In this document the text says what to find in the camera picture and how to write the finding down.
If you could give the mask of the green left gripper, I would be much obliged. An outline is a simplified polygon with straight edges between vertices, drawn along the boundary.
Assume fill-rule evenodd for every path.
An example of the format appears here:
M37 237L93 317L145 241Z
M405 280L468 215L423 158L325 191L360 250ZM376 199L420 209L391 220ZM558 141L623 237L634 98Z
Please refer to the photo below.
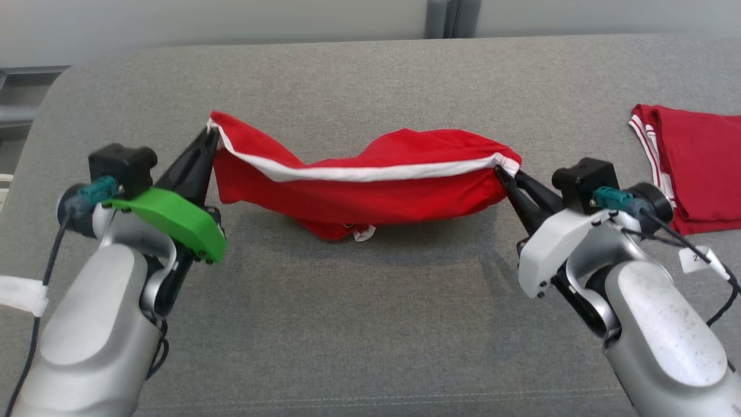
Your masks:
M155 187L132 200L116 198L108 204L128 210L193 251L197 258L221 263L226 237L214 217L203 208L219 145L215 130L204 129L156 181Z

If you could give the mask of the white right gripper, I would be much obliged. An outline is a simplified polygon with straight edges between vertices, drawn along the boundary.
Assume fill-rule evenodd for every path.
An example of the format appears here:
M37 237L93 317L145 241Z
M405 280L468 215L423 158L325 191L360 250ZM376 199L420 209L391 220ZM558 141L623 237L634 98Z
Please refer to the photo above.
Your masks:
M532 300L544 291L541 283L549 286L559 267L592 230L614 224L607 210L584 215L564 209L562 197L522 170L514 177L501 166L495 172L527 235L532 236L521 250L517 269L520 287ZM558 213L546 219L545 211Z

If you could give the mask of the red shorts with white trim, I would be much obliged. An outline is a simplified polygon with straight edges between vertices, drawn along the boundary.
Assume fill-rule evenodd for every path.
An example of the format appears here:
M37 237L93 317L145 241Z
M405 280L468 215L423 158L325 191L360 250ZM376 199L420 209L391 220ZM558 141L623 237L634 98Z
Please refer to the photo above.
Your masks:
M222 203L262 206L325 240L475 214L506 196L495 169L514 175L522 164L509 146L460 129L395 130L354 158L312 164L229 114L212 112L207 129L219 135Z

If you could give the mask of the red jersey with white panel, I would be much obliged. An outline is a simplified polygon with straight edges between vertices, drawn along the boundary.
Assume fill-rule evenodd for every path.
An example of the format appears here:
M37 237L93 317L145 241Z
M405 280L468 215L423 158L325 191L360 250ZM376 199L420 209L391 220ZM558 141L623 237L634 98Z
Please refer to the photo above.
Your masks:
M628 121L681 235L741 230L741 115L638 104Z

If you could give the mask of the grey metal cart frame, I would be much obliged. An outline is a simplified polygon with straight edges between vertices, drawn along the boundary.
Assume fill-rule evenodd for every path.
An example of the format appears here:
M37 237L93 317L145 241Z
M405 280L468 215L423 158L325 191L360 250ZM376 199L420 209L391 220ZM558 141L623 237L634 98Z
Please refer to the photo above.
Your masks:
M69 68L0 68L0 129L32 124L51 85Z

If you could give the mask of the grey partition post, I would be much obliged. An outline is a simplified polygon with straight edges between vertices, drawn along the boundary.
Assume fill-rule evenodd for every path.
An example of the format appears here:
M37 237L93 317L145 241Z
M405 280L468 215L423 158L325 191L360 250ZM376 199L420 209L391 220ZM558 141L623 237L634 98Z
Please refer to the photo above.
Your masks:
M427 0L426 39L473 39L482 0Z

